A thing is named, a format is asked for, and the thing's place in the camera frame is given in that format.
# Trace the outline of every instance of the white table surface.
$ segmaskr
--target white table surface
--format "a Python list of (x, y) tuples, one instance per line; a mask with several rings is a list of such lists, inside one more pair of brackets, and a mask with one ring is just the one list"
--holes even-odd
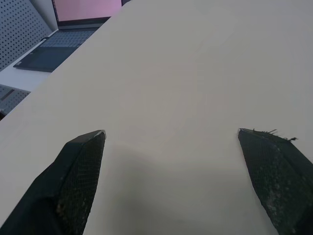
[(50, 72), (19, 70), (13, 67), (17, 62), (23, 59), (26, 55), (28, 55), (43, 42), (44, 41), (38, 43), (27, 53), (22, 55), (19, 59), (17, 59), (11, 65), (2, 70), (0, 72), (0, 85), (4, 85), (16, 90), (32, 92), (43, 82), (51, 74)]
[(312, 9), (126, 4), (0, 122), (0, 221), (67, 141), (105, 129), (84, 234), (276, 235), (237, 131), (278, 129), (312, 159)]

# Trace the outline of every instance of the laptop screen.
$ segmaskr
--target laptop screen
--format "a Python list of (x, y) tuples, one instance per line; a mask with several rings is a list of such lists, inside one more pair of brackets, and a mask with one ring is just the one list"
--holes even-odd
[(52, 0), (52, 2), (59, 22), (110, 17), (122, 7), (121, 0)]

